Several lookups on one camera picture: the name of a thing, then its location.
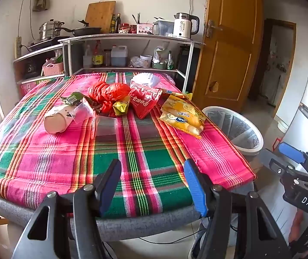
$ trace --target wooden cutting board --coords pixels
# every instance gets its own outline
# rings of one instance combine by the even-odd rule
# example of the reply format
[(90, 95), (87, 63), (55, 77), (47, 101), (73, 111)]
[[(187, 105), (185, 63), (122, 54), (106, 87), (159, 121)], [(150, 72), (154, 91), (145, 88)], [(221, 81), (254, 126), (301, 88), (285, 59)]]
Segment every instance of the wooden cutting board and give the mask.
[(109, 33), (115, 5), (116, 1), (89, 4), (85, 21), (91, 27), (101, 27), (102, 34)]

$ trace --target electric kettle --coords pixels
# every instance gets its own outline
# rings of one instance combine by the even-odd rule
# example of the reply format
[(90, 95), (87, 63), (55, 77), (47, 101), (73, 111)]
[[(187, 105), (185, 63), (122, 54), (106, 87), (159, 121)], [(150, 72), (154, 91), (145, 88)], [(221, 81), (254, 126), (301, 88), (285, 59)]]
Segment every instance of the electric kettle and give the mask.
[[(177, 13), (174, 15), (173, 37), (190, 39), (191, 35), (197, 34), (200, 29), (200, 19), (195, 15), (187, 13)], [(196, 20), (196, 30), (191, 32), (192, 20)]]

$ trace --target electrical outlet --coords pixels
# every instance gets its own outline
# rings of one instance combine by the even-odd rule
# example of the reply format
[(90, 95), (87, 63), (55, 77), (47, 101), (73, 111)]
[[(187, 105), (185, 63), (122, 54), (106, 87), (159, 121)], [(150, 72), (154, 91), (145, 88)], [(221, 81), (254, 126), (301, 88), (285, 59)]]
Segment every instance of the electrical outlet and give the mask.
[(21, 57), (22, 53), (21, 53), (21, 41), (22, 41), (22, 38), (21, 37), (16, 37), (16, 40), (15, 40), (15, 59)]

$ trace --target colorful striped cloth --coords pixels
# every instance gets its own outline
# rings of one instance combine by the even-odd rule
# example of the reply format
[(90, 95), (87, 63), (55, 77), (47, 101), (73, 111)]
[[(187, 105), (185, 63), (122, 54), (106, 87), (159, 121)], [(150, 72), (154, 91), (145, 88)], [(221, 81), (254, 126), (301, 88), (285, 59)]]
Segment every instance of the colorful striped cloth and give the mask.
[[(45, 81), (30, 91), (0, 124), (0, 197), (35, 209), (46, 193), (73, 192), (104, 172), (112, 159), (122, 163), (122, 176), (106, 217), (149, 215), (192, 204), (183, 163), (193, 158), (213, 181), (234, 188), (254, 179), (243, 157), (211, 123), (198, 140), (159, 120), (155, 106), (140, 120), (130, 108), (118, 117), (116, 133), (90, 140), (91, 118), (72, 122), (49, 135), (43, 119), (58, 96), (87, 94), (99, 80), (130, 83), (133, 73), (95, 73)], [(178, 91), (157, 74), (159, 87)]]

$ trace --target silver screw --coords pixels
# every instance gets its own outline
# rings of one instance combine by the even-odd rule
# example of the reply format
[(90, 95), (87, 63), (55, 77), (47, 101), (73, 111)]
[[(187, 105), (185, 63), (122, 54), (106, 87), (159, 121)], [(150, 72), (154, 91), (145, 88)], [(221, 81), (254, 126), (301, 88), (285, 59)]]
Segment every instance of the silver screw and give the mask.
[(252, 199), (258, 198), (258, 194), (257, 194), (255, 191), (251, 191), (251, 192), (249, 193), (249, 195), (250, 195), (250, 198), (252, 198)]
[(47, 193), (47, 197), (55, 197), (57, 195), (56, 191), (51, 191)]
[(93, 190), (94, 186), (92, 184), (86, 184), (83, 186), (83, 190), (85, 191), (91, 191)]
[(217, 192), (220, 192), (222, 190), (222, 186), (219, 185), (219, 184), (213, 185), (213, 190), (217, 191)]

